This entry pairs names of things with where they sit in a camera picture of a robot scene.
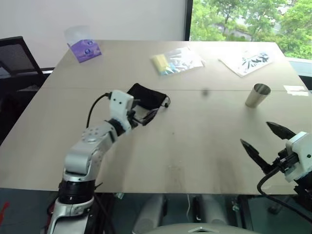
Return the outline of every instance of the paper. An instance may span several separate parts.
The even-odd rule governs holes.
[[[232,51],[231,54],[223,54],[219,60],[233,72],[243,77],[273,62],[273,54],[255,48],[243,52]]]
[[[309,92],[304,86],[300,85],[284,85],[285,90],[288,94],[293,96],[309,96]]]

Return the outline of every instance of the robotic arm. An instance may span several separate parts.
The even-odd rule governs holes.
[[[281,139],[287,139],[286,148],[278,153],[272,165],[268,164],[259,152],[249,143],[241,140],[247,154],[268,175],[281,171],[288,182],[295,181],[294,190],[298,194],[298,203],[312,211],[312,134],[295,134],[277,123],[267,122],[269,128]]]
[[[128,134],[140,123],[134,118],[133,96],[114,90],[108,98],[111,101],[111,119],[99,126],[85,129],[81,140],[66,155],[63,179],[48,234],[54,232],[59,218],[78,216],[90,211],[94,202],[95,180],[105,153],[118,136]]]

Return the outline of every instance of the tissue box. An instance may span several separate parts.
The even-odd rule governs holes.
[[[79,62],[84,62],[101,55],[99,46],[94,40],[80,40],[72,46],[69,44],[68,46]]]

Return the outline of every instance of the silver cup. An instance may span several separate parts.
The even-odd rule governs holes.
[[[257,107],[271,92],[269,86],[265,84],[255,84],[250,92],[245,104],[248,107]]]

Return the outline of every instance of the tree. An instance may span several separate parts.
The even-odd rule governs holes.
[[[225,37],[216,27],[222,21],[217,14],[217,7],[211,6],[207,0],[194,0],[191,40],[225,40]]]
[[[267,42],[276,42],[280,39],[280,34],[275,34],[272,31],[271,32],[259,32],[255,37],[255,41],[267,41]]]
[[[245,22],[248,27],[252,41],[260,32],[271,32],[275,22],[281,19],[277,11],[279,5],[286,3],[285,0],[248,0],[244,12]]]
[[[211,4],[218,8],[218,12],[224,17],[223,35],[227,28],[235,28],[235,20],[243,9],[242,0],[211,0]]]
[[[281,21],[278,45],[288,57],[312,59],[312,1],[298,0]]]

